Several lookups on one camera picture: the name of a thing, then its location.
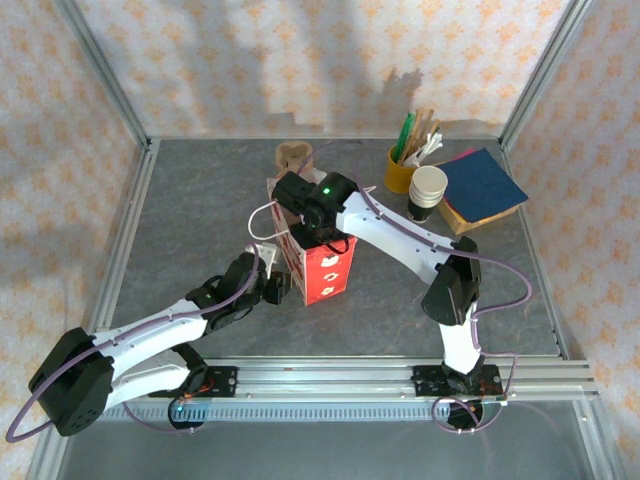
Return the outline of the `red white paper bag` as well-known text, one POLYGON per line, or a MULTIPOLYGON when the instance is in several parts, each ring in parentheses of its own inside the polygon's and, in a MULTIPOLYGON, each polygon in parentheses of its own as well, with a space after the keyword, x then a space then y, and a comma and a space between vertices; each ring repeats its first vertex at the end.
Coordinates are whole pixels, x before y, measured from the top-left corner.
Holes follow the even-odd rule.
POLYGON ((331 247, 301 248, 293 238, 293 226, 301 221, 271 199, 276 178, 267 181, 267 204, 254 210, 249 217, 249 235, 259 242, 277 242, 294 284, 298 287, 306 306, 340 294, 346 290, 355 254, 357 238, 349 236, 349 247, 344 242, 333 242, 331 247))

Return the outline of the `stack of pulp cup carriers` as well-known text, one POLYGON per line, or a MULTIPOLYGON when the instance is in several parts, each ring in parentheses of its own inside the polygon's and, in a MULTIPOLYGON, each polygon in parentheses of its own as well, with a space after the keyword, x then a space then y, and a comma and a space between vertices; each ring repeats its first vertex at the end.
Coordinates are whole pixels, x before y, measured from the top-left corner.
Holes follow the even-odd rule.
MULTIPOLYGON (((304 161, 313 153, 313 147, 305 141, 286 141, 279 144, 275 150, 275 164, 279 179, 287 172, 297 173, 304 161)), ((315 167, 314 159, 309 160, 299 175, 306 181, 319 184, 327 175, 326 172, 315 167)))

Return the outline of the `yellow holder cup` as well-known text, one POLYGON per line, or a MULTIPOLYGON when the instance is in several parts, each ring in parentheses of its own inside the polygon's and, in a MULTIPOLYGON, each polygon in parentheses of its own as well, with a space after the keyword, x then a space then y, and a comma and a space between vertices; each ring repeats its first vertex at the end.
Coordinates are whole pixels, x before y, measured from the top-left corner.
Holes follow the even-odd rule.
POLYGON ((396 147, 392 146, 387 153, 387 163, 384 175, 384 185, 395 194, 407 194, 409 192, 411 178, 417 169, 416 166, 401 166, 394 160, 396 147))

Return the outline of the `green straw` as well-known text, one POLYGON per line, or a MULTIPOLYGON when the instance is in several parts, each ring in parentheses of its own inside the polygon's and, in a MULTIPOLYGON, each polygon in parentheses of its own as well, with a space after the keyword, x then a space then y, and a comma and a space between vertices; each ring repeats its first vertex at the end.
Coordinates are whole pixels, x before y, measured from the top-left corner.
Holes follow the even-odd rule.
POLYGON ((416 119, 416 114, 412 113, 412 112, 408 112, 407 116, 404 120, 403 126, 400 130, 395 148, 394 148, 394 153, 392 155, 392 160, 398 164, 400 161, 400 156, 404 150, 405 144, 407 143, 407 140, 413 130, 413 125, 416 119))

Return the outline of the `stack of paper cups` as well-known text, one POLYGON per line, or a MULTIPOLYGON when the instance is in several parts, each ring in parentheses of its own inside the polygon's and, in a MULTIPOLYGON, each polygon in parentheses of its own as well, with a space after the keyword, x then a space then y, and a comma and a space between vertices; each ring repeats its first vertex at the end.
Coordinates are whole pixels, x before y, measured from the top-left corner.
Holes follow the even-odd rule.
POLYGON ((411 177, 407 211, 410 220, 423 223, 442 200, 448 177, 437 166, 423 166, 411 177))

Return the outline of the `white wrapped straw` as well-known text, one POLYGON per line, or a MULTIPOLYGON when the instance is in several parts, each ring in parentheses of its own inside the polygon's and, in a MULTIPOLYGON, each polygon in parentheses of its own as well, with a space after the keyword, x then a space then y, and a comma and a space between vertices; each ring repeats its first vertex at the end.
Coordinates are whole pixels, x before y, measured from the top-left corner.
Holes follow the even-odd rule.
POLYGON ((433 152, 443 146, 442 142, 433 145, 425 145, 421 150, 414 152, 407 157, 403 163, 407 168, 418 168, 422 162, 433 152))
POLYGON ((404 165, 418 166, 427 156, 443 146, 442 138, 443 136, 440 132, 428 134, 426 143, 422 147, 418 148, 413 154, 408 156, 404 161, 404 165))

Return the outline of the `tan napkin stack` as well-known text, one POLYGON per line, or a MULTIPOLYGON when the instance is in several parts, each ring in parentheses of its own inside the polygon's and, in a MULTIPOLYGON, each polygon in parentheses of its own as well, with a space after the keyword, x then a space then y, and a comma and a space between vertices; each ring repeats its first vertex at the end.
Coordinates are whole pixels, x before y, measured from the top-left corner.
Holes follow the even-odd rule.
POLYGON ((491 222, 494 222, 498 219, 507 217, 512 213, 515 213, 519 209, 520 205, 517 204, 504 212, 498 213, 496 215, 481 219, 476 222, 468 222, 466 221, 455 209, 453 209, 449 203, 443 199, 437 206, 437 210, 442 215, 450 229, 454 234, 460 235, 464 232, 476 229, 480 226, 487 225, 491 222))

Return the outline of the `blue napkin stack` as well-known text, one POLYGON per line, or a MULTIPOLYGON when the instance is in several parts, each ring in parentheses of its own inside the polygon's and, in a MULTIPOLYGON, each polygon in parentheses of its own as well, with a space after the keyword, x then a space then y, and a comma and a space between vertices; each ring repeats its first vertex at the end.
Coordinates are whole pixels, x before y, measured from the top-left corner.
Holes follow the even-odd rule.
POLYGON ((446 202, 468 223, 502 214, 529 199, 487 149, 442 163, 438 168, 448 178, 446 202))

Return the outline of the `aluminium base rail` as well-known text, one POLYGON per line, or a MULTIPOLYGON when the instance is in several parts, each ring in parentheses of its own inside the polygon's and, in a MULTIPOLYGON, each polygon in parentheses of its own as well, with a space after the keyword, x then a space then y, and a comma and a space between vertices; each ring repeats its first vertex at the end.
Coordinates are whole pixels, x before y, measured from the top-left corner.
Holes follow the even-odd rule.
MULTIPOLYGON (((424 402, 415 393, 414 370, 436 369, 436 359, 412 357, 268 357, 210 358, 207 364, 221 369, 235 367, 238 402, 424 402)), ((572 400, 597 394, 594 374, 585 360, 556 357, 490 358, 498 373, 485 393, 498 397, 502 387, 513 401, 572 400)), ((189 375, 186 362, 174 352, 154 356, 127 371, 115 371, 113 379, 97 381, 106 394, 107 409, 160 390, 176 389, 189 375)))

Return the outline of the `aluminium table side rail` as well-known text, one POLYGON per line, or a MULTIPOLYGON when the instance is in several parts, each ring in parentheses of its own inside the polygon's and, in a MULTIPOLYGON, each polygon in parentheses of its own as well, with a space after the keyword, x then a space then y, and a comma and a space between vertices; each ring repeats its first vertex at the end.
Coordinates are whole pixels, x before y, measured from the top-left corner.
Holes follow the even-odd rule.
POLYGON ((523 355, 489 444, 487 468, 504 480, 628 480, 589 361, 570 345, 566 322, 551 295, 532 220, 519 213, 559 354, 523 355))
MULTIPOLYGON (((160 143, 159 138, 152 137, 142 149, 121 215, 116 241, 90 315, 90 332, 106 331, 111 326, 160 143)), ((68 438, 61 437, 53 427, 41 433, 26 480, 56 480, 67 442, 68 438)))

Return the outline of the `aluminium frame post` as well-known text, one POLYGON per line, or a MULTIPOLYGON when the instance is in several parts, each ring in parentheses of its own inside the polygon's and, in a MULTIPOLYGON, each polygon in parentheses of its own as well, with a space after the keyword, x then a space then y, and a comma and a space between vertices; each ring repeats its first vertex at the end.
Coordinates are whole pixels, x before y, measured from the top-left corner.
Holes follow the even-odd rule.
POLYGON ((76 0, 53 0, 62 17, 73 32, 79 46, 106 89, 107 95, 125 122, 136 143, 147 151, 150 138, 147 135, 138 115, 127 98, 115 72, 113 71, 104 49, 100 46, 90 28, 82 9, 76 0))
POLYGON ((560 66, 593 1, 568 1, 564 13, 498 137, 498 143, 503 152, 509 152, 517 142, 522 128, 560 66))

